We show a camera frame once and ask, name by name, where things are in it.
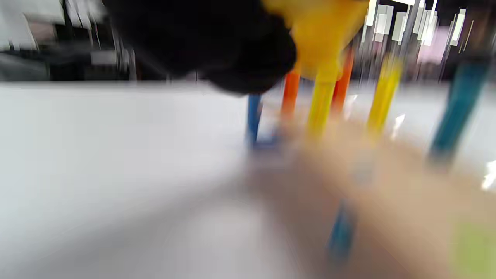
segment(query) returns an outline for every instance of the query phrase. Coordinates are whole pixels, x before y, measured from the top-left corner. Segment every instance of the plastic stick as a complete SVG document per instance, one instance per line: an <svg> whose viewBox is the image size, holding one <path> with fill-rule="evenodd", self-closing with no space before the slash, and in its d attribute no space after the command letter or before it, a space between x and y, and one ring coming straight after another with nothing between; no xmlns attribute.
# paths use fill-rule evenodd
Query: plastic stick
<svg viewBox="0 0 496 279"><path fill-rule="evenodd" d="M369 131L374 134L380 134L384 129L389 107L401 79L402 69L402 63L394 57L386 58L382 64L367 123Z"/></svg>
<svg viewBox="0 0 496 279"><path fill-rule="evenodd" d="M313 99L308 118L308 131L313 136L319 137L322 135L327 117L329 116L334 86L336 85L335 78L334 81L329 79L331 76L336 77L337 72L335 70L326 73L319 71L315 80Z"/></svg>
<svg viewBox="0 0 496 279"><path fill-rule="evenodd" d="M354 52L350 48L346 52L346 58L343 66L343 75L341 79L336 82L334 87L334 95L332 96L331 112L336 114L341 114L343 111L344 101L346 99L346 92L348 91L348 85L350 84L351 72L353 70L353 58Z"/></svg>
<svg viewBox="0 0 496 279"><path fill-rule="evenodd" d="M248 96L248 139L255 146L261 115L261 95Z"/></svg>
<svg viewBox="0 0 496 279"><path fill-rule="evenodd" d="M451 85L446 111L434 137L431 155L451 159L460 135L481 95L489 71L487 61L463 62Z"/></svg>
<svg viewBox="0 0 496 279"><path fill-rule="evenodd" d="M292 71L291 73L286 75L284 96L282 99L282 107L281 107L281 115L283 119L290 119L293 117L299 86L300 86L299 74Z"/></svg>

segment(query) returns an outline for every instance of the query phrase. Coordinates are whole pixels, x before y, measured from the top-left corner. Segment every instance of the yellow stick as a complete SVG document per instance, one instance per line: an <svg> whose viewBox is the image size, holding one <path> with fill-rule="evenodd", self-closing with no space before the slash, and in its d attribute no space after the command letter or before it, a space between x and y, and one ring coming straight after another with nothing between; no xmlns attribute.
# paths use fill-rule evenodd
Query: yellow stick
<svg viewBox="0 0 496 279"><path fill-rule="evenodd" d="M401 61L392 57L386 58L382 64L367 123L369 131L374 134L380 134L384 129L389 107L401 79L402 68Z"/></svg>
<svg viewBox="0 0 496 279"><path fill-rule="evenodd" d="M334 86L336 85L336 71L319 71L315 79L313 100L308 118L308 132L315 137L320 137L329 116Z"/></svg>

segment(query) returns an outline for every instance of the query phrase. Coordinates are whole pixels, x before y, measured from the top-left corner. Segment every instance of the black object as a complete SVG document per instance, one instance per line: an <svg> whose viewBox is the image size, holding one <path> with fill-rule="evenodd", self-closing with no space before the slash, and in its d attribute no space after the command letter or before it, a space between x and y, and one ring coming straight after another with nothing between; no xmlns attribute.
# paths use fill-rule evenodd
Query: black object
<svg viewBox="0 0 496 279"><path fill-rule="evenodd" d="M82 27L71 27L70 32L66 25L54 24L57 33L57 42L90 41L90 31Z"/></svg>
<svg viewBox="0 0 496 279"><path fill-rule="evenodd" d="M283 19L259 0L103 0L113 25L158 75L196 70L229 91L264 93L296 60Z"/></svg>
<svg viewBox="0 0 496 279"><path fill-rule="evenodd" d="M70 20L69 12L67 11L67 0L62 0L61 6L64 19L64 25L62 26L64 30L58 30L58 32L60 33L59 35L63 34L64 37L68 37L72 40L74 37L74 27L72 25L72 21Z"/></svg>

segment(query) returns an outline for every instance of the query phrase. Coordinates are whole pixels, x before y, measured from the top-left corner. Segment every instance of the blue stick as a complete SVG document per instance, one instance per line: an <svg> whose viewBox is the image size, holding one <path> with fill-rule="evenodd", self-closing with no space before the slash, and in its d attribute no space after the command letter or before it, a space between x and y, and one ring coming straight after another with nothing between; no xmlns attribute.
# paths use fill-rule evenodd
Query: blue stick
<svg viewBox="0 0 496 279"><path fill-rule="evenodd" d="M346 205L346 201L342 200L327 242L327 249L335 263L342 264L348 259L353 245L355 228L355 214Z"/></svg>
<svg viewBox="0 0 496 279"><path fill-rule="evenodd" d="M253 146L255 146L258 136L258 125L262 112L261 101L262 95L248 96L248 139Z"/></svg>
<svg viewBox="0 0 496 279"><path fill-rule="evenodd" d="M431 147L431 156L447 160L453 158L488 72L489 59L466 61L458 67L449 91L446 111Z"/></svg>

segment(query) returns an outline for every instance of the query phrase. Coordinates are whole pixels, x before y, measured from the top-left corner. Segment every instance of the toy structure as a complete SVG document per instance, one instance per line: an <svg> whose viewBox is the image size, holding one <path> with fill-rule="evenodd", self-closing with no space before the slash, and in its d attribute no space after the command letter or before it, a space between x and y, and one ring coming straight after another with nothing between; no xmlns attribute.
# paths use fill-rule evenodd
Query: toy structure
<svg viewBox="0 0 496 279"><path fill-rule="evenodd" d="M288 19L298 48L295 68L286 77L281 121L293 118L300 77L315 80L306 129L292 124L282 127L285 140L299 143L299 166L324 186L295 183L288 188L320 196L303 204L335 217L294 224L306 226L302 235L327 247L341 266L335 272L344 278L496 278L496 223L492 220L496 207L490 202L492 197L480 191L480 181L428 169L418 150L381 138L402 76L404 61L398 59L399 54L391 54L382 64L366 127L339 117L353 50L346 52L343 64L341 53L360 28L368 3L327 1L318 9L295 2L287 6L276 0L266 3ZM409 39L412 18L403 42ZM481 61L459 68L432 155L453 156L487 72L488 64ZM257 127L252 124L257 123L254 113L260 115L260 99L252 96L249 103L249 129L256 135ZM330 118L331 109L335 113ZM376 255L383 259L373 259Z"/></svg>

